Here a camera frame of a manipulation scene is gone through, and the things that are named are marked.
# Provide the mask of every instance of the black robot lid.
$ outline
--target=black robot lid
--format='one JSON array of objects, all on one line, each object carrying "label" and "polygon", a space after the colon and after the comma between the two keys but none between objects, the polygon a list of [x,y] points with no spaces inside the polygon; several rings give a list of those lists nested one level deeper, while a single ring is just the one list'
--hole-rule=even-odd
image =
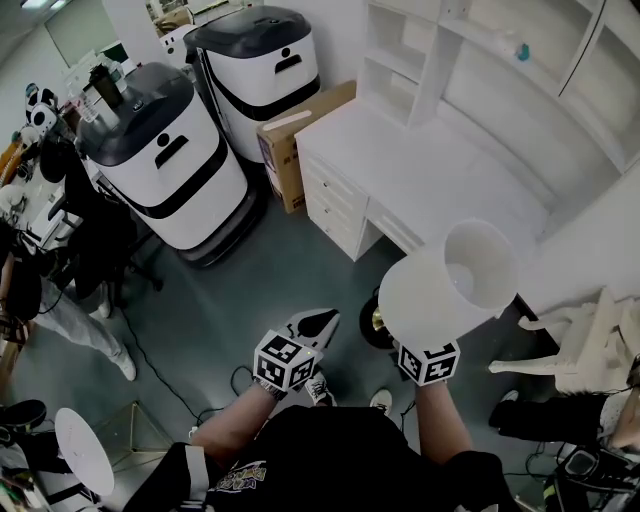
[{"label": "black robot lid", "polygon": [[309,22],[281,7],[249,7],[210,21],[184,37],[188,48],[202,48],[234,59],[274,52],[308,36]]},{"label": "black robot lid", "polygon": [[195,90],[176,68],[150,62],[126,78],[124,102],[115,109],[118,123],[81,121],[79,148],[106,167],[120,165],[137,155],[177,119],[191,103]]}]

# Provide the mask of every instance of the white chair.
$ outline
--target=white chair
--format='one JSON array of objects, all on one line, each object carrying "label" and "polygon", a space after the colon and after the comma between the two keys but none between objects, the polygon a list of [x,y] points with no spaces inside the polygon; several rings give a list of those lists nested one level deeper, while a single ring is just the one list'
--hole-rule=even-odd
[{"label": "white chair", "polygon": [[609,290],[603,288],[597,305],[560,308],[536,322],[523,317],[518,325],[528,331],[564,324],[561,337],[554,338],[560,351],[539,359],[493,361],[489,371],[553,375],[562,393],[625,389],[633,358],[640,354],[637,316],[633,299],[615,304]]}]

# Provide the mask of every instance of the cardboard box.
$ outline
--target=cardboard box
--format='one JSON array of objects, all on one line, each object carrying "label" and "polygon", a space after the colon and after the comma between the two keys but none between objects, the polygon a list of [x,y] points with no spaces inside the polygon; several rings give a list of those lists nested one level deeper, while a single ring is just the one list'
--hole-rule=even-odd
[{"label": "cardboard box", "polygon": [[173,11],[168,12],[161,18],[158,18],[157,20],[155,20],[154,24],[156,26],[156,32],[158,34],[158,37],[162,37],[166,35],[166,33],[160,29],[160,25],[162,25],[163,23],[175,23],[178,27],[181,27],[183,25],[189,25],[191,23],[191,17],[189,16],[189,9],[187,9],[186,7],[178,7],[177,9],[174,9]]},{"label": "cardboard box", "polygon": [[356,82],[352,80],[316,94],[258,126],[258,142],[271,188],[287,213],[296,211],[304,204],[295,134],[355,97]]}]

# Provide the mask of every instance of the desk drawer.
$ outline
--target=desk drawer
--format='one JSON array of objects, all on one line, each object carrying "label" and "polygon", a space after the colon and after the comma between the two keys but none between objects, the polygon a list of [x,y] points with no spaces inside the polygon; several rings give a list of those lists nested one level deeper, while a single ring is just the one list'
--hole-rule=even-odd
[{"label": "desk drawer", "polygon": [[369,199],[366,216],[406,254],[424,245],[424,242],[417,235],[373,198]]},{"label": "desk drawer", "polygon": [[353,231],[358,231],[364,222],[364,213],[356,215],[350,208],[345,206],[342,200],[338,200],[334,195],[320,190],[315,185],[306,187],[304,191],[307,200],[312,198],[320,203],[322,210],[326,214],[334,215],[342,224]]},{"label": "desk drawer", "polygon": [[358,235],[336,219],[335,215],[325,213],[322,205],[313,197],[307,197],[309,218],[331,238],[349,257],[355,259]]},{"label": "desk drawer", "polygon": [[347,216],[364,217],[367,196],[344,176],[334,171],[316,155],[298,147],[305,193],[307,188],[323,192],[323,196],[343,209]]}]

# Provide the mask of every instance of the bottle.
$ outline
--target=bottle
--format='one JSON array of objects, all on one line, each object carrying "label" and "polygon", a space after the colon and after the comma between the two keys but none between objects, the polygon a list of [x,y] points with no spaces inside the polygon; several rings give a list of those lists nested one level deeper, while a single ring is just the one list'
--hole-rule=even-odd
[{"label": "bottle", "polygon": [[87,123],[93,123],[98,117],[98,112],[93,108],[80,85],[75,80],[71,81],[67,84],[67,90],[69,91],[69,101],[73,108],[78,111],[78,114]]}]

